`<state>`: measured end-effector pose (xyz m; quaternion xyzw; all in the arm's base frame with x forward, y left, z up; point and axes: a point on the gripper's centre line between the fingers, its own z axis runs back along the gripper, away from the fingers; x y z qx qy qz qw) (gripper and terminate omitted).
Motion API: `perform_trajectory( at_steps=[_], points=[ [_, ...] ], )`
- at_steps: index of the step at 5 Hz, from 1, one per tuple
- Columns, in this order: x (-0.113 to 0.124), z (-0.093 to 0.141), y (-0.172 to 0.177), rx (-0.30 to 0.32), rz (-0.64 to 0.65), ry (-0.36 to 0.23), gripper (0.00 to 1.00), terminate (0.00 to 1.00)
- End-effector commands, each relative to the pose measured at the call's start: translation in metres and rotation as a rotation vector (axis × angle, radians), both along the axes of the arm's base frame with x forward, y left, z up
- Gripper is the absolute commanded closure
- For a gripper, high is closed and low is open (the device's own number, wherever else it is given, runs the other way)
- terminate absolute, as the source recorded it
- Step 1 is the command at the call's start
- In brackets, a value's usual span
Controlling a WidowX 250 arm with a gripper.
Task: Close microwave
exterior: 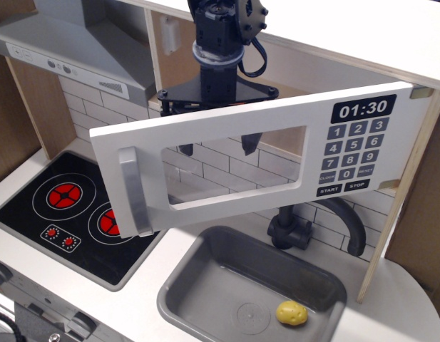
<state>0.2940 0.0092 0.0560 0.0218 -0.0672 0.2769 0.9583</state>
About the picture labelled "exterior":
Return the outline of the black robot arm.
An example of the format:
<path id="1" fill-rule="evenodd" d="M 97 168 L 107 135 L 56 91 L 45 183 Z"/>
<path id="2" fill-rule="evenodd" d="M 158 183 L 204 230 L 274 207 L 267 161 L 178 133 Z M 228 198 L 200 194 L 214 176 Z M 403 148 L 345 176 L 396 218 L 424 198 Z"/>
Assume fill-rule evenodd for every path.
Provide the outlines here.
<path id="1" fill-rule="evenodd" d="M 158 91 L 162 116 L 273 100 L 277 88 L 252 82 L 253 72 L 243 65 L 245 47 L 252 45 L 264 61 L 267 54 L 257 35 L 267 27 L 268 10 L 260 1 L 189 1 L 195 23 L 193 56 L 199 74 L 186 83 Z"/>

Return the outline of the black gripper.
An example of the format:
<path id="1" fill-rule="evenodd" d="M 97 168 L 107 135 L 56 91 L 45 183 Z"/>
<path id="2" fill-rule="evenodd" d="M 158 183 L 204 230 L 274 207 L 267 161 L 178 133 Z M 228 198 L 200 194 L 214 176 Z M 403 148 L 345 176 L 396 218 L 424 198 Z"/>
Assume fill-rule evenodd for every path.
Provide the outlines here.
<path id="1" fill-rule="evenodd" d="M 232 68 L 216 69 L 200 67 L 200 73 L 192 80 L 158 91 L 162 116 L 191 113 L 230 105 L 256 103 L 273 100 L 279 96 L 279 90 L 270 85 L 255 83 L 239 77 L 238 71 L 244 71 L 243 63 Z M 241 136 L 245 156 L 257 149 L 262 133 Z M 192 156 L 193 144 L 179 145 L 180 152 Z"/>

